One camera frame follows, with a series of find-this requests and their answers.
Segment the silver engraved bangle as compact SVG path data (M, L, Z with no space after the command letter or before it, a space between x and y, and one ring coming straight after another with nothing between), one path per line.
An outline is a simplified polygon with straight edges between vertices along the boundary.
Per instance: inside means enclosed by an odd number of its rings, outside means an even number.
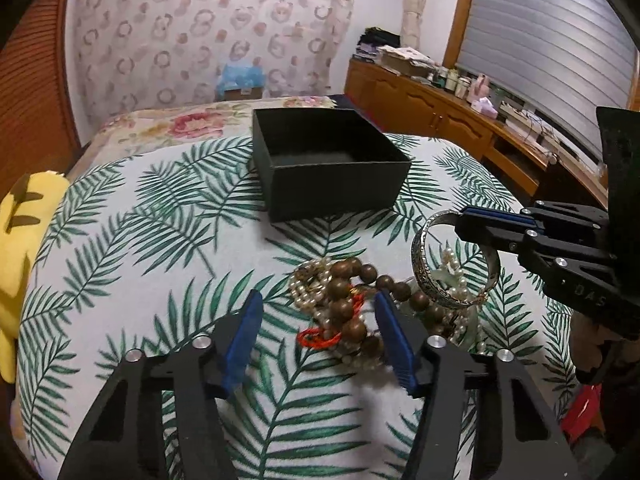
M484 245L478 248L487 266L487 278L485 285L476 294L470 292L461 263L450 247L445 247L440 253L439 267L434 270L430 268L430 250L427 244L430 229L434 226L456 226L460 218L460 212L454 210L433 214L413 237L411 244L411 263L416 284L435 304L453 311L479 309L497 285L501 272L498 252Z

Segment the black open jewelry box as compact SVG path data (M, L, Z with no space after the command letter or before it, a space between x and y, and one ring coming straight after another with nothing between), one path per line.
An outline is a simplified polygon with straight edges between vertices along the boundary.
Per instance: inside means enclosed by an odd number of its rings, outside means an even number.
M271 222L393 206L411 162L380 129L347 108L261 108L253 159Z

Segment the pink tissue box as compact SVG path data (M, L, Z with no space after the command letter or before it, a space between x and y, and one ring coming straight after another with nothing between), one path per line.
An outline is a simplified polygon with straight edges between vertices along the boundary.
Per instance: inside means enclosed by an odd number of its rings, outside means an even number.
M498 110L495 109L494 104L491 103L491 100L488 99L487 96L483 96L482 98L475 100L471 103L471 108L477 114L483 115L485 117L496 119L498 117Z

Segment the palm leaf print blanket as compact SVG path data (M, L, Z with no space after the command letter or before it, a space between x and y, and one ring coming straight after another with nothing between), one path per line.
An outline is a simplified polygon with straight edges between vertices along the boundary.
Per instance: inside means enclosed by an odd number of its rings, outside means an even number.
M463 148L256 136L15 185L12 479L576 479L572 311Z

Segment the wooden sideboard cabinet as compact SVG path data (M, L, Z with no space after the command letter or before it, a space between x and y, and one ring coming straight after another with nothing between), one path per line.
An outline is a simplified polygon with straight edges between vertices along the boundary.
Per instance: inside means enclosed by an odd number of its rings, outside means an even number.
M519 136L445 91L353 58L344 93L385 132L444 139L463 148L523 204L608 206L608 191L568 156L544 154L531 134Z

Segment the grey window blind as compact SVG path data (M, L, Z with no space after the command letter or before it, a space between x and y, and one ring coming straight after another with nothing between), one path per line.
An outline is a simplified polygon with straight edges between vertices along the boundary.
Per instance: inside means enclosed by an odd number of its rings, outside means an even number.
M626 106L636 56L606 0L472 0L457 64L533 105L601 159L596 109Z

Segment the stack of folded clothes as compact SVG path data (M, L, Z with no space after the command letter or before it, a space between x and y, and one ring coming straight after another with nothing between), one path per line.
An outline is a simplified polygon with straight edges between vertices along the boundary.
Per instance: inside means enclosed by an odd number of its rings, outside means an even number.
M358 61L375 63L378 51L385 46L400 47L400 36L378 27L368 27L360 36L353 58Z

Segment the floral bed quilt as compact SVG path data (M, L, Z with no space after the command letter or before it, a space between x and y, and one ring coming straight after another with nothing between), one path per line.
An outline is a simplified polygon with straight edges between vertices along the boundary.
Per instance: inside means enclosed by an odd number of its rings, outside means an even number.
M220 101L163 110L136 110L119 115L104 124L78 163L70 170L67 179L75 181L96 166L160 148L219 139L223 136L244 136L252 128L254 110L353 106L347 96L338 94Z

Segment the yellow plush toy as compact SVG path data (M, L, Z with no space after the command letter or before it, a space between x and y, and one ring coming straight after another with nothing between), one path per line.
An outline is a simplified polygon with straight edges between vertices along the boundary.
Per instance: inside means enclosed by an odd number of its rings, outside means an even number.
M16 342L29 274L70 182L55 171L25 174L1 201L1 377L16 379Z

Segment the blue plush toy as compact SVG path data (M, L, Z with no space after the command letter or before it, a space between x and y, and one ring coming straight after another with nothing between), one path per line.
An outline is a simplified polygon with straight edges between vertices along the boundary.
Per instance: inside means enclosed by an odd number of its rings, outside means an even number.
M216 98L219 101L260 100L264 87L261 67L227 64L218 78Z

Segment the brown louvered wardrobe door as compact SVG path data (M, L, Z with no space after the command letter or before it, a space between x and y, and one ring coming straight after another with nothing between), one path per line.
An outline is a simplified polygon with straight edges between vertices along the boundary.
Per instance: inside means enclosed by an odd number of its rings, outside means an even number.
M82 148L66 76L67 0L17 0L1 34L1 193L24 174L65 174Z

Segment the patterned pink curtain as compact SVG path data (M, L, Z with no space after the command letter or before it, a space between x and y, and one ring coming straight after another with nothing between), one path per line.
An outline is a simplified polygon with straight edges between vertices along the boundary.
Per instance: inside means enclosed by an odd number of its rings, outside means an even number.
M323 96L355 0L76 0L79 94L89 122L212 102L228 68L267 96Z

